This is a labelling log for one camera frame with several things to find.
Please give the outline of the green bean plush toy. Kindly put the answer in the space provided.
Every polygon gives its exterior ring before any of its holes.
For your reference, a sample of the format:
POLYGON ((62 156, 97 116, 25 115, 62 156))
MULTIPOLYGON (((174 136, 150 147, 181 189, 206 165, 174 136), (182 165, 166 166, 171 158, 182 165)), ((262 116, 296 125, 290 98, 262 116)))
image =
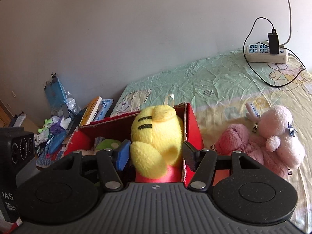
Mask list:
POLYGON ((115 150, 121 145, 121 142, 114 139, 104 139, 96 147, 96 151, 100 150, 115 150))

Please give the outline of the pink teddy bear plush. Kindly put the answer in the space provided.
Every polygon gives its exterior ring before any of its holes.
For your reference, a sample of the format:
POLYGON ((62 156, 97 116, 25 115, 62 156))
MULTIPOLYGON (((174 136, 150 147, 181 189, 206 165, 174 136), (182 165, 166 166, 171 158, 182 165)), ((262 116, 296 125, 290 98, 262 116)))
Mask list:
POLYGON ((241 151, 275 174, 286 178, 289 168, 275 152, 266 149, 265 142, 265 138, 254 135, 243 124, 231 124, 210 148, 219 155, 231 155, 233 151, 241 151))

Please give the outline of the yellow tiger plush toy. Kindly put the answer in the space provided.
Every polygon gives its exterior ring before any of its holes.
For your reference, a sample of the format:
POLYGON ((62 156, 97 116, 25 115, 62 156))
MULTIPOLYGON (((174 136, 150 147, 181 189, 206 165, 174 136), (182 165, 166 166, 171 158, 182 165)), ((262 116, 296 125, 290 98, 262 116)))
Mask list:
POLYGON ((131 127, 131 160, 135 181, 180 182, 183 172, 183 121, 169 105, 147 107, 131 127))

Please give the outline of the white rabbit plush blue bow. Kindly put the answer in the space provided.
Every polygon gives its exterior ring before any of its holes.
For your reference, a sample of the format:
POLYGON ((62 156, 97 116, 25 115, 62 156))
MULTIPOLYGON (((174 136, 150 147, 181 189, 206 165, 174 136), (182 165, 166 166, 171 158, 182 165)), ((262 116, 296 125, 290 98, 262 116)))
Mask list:
POLYGON ((305 157, 305 149, 293 127, 293 116, 288 108, 275 105, 259 114, 251 103, 245 104, 247 118, 256 124, 259 136, 265 139, 267 151, 276 153, 289 169, 300 166, 305 157))

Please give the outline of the red cardboard box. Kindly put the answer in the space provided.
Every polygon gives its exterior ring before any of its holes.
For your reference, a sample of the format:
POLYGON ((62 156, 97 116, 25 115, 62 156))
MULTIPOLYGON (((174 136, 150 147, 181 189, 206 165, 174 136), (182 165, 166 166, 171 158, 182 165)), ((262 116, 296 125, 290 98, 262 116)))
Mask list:
MULTIPOLYGON (((174 106, 174 109, 183 121, 184 140, 192 144, 197 150, 204 148, 203 139, 191 104, 179 104, 174 106)), ((131 125, 138 113, 138 111, 126 113, 119 116, 105 118, 102 121, 95 121, 86 126, 77 127, 67 143, 63 156, 67 156, 75 151, 82 151, 87 155, 90 154, 95 139, 99 136, 105 137, 105 139, 116 139, 121 142, 130 139, 131 125)), ((123 183, 168 183, 181 181, 185 186, 188 186, 191 179, 194 177, 194 174, 195 172, 193 172, 185 161, 183 161, 182 168, 171 168, 169 174, 160 180, 151 180, 142 177, 134 172, 133 166, 128 166, 122 171, 120 173, 120 178, 123 180, 123 183)))

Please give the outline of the wooden door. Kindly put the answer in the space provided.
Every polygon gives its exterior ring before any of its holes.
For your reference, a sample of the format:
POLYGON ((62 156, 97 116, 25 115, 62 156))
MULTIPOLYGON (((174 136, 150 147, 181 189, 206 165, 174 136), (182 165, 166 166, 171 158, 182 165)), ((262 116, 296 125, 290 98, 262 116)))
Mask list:
POLYGON ((0 100, 0 126, 8 127, 13 116, 10 111, 5 107, 3 102, 0 100))

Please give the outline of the blue checkered cloth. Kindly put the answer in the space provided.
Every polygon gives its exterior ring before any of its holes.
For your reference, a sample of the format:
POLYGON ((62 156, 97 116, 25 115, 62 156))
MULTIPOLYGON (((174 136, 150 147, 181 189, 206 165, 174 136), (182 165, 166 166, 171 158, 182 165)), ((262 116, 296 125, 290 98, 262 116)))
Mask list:
POLYGON ((69 139, 70 137, 66 137, 60 147, 53 154, 49 154, 48 150, 44 150, 43 153, 36 159, 35 164, 37 169, 42 171, 63 158, 69 139))

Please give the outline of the blue pencil case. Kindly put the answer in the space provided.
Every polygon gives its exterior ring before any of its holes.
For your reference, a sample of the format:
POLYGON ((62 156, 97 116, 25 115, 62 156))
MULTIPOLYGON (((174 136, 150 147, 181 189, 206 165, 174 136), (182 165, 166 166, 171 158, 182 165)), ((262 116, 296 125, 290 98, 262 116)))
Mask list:
POLYGON ((67 132, 63 131, 57 135, 54 135, 49 144, 46 145, 49 154, 54 154, 61 146, 62 142, 67 136, 67 132))

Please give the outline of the green frog toy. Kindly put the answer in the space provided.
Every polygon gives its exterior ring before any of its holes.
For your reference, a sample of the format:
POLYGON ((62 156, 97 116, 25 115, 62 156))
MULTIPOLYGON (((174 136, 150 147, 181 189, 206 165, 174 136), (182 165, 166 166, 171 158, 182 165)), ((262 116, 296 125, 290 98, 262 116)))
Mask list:
POLYGON ((53 123, 54 123, 54 122, 53 122, 53 118, 46 119, 46 120, 44 121, 43 127, 38 129, 38 133, 41 133, 41 132, 43 132, 43 131, 49 129, 53 123))

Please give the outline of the yellow book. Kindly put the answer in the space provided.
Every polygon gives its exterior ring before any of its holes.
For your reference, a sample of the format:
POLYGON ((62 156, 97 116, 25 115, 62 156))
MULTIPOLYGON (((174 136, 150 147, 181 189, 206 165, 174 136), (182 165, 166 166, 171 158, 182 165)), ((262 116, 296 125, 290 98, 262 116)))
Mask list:
POLYGON ((102 97, 98 96, 98 97, 95 97, 88 104, 88 106, 87 106, 87 108, 83 114, 83 117, 80 121, 79 126, 89 125, 93 121, 95 115, 97 114, 98 107, 101 104, 101 102, 102 102, 102 97))

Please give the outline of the blue plastic bag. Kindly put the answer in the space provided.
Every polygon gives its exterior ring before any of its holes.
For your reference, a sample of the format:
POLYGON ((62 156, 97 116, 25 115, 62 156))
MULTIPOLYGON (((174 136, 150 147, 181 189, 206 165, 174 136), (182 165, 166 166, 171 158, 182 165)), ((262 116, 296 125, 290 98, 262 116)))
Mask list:
POLYGON ((80 107, 76 99, 65 90, 56 73, 51 74, 50 81, 46 81, 44 92, 51 110, 51 116, 68 118, 78 115, 80 107))

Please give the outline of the cartoon print bed sheet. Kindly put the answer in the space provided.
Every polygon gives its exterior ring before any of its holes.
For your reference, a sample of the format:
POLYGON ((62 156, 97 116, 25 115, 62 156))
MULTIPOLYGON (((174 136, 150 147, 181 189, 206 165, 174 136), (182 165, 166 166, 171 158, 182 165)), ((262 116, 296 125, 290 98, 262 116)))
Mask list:
POLYGON ((305 158, 288 181, 298 192, 292 222, 311 232, 311 74, 289 56, 286 65, 248 65, 241 50, 198 60, 173 70, 130 83, 112 111, 113 116, 163 104, 168 95, 174 103, 190 103, 205 146, 216 142, 230 124, 253 124, 246 117, 246 103, 259 113, 274 105, 287 107, 305 158))

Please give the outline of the white power strip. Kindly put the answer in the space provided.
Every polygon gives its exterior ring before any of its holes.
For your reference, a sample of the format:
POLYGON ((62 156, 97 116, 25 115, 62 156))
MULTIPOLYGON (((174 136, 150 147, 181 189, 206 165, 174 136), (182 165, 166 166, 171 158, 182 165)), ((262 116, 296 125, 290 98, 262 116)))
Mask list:
POLYGON ((280 48, 278 54, 271 54, 269 47, 264 44, 248 45, 245 48, 245 56, 248 62, 280 64, 286 64, 288 62, 286 49, 280 48))

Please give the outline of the black charger adapter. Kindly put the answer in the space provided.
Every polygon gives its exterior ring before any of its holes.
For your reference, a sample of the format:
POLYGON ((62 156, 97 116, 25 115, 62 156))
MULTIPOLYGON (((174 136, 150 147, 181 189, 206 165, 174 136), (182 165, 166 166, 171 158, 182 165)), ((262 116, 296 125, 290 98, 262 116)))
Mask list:
POLYGON ((276 31, 268 33, 268 41, 269 41, 270 54, 273 54, 273 55, 279 54, 280 53, 279 37, 276 31))

